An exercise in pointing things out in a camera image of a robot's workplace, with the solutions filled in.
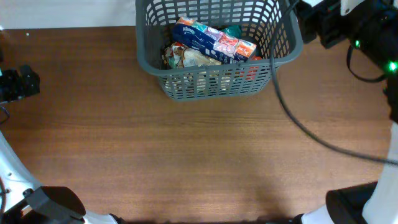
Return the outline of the green red coffee packet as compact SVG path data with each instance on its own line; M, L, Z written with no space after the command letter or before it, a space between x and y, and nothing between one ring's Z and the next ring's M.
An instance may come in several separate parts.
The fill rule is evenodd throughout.
M228 38L240 39L242 37L242 28L239 25L228 26L221 30Z

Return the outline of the blue Kleenex tissue pack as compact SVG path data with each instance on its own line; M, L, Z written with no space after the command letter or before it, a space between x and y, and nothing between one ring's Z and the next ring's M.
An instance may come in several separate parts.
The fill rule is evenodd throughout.
M245 62L254 56L257 45L189 17L181 17L172 29L175 41L199 51L222 64Z

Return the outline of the beige white snack bag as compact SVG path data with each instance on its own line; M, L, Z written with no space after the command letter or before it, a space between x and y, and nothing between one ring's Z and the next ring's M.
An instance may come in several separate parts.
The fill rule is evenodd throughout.
M169 64L172 68L221 65L220 61L205 56L198 50L187 47L179 42L173 43L170 49Z

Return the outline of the beige brown snack bag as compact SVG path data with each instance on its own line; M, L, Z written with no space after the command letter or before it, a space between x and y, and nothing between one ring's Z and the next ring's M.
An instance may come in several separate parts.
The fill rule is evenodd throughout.
M167 65L169 68L171 69L175 68L175 59L172 47L165 48L164 54L162 55L162 59L164 61L164 64Z

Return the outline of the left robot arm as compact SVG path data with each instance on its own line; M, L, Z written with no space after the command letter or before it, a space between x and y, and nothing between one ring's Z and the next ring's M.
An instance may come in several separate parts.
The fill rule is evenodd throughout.
M40 78L28 65L1 70L1 111L4 104L40 93ZM87 211L68 187L48 186L38 181L1 135L1 223L125 223L113 214Z

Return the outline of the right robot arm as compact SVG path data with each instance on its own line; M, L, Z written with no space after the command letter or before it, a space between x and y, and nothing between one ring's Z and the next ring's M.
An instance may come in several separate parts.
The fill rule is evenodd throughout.
M326 195L324 221L333 223L397 223L397 2L396 1L294 1L292 3L304 42L320 37L328 49L350 41L346 55L351 65L354 50L362 52L382 70L365 83L385 82L384 94L391 109L391 142L386 158L349 151L316 137L321 145L347 156L379 162L384 168L375 183L332 190Z

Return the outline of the grey plastic basket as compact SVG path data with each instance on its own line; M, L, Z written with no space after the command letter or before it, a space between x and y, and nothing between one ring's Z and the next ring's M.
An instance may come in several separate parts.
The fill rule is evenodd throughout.
M137 59L143 70L159 79L176 101L255 94L272 80L271 66L297 58L303 41L290 1L136 1ZM182 16L215 29L239 25L243 40L257 45L260 60L226 65L171 69L165 48L175 40L172 29Z

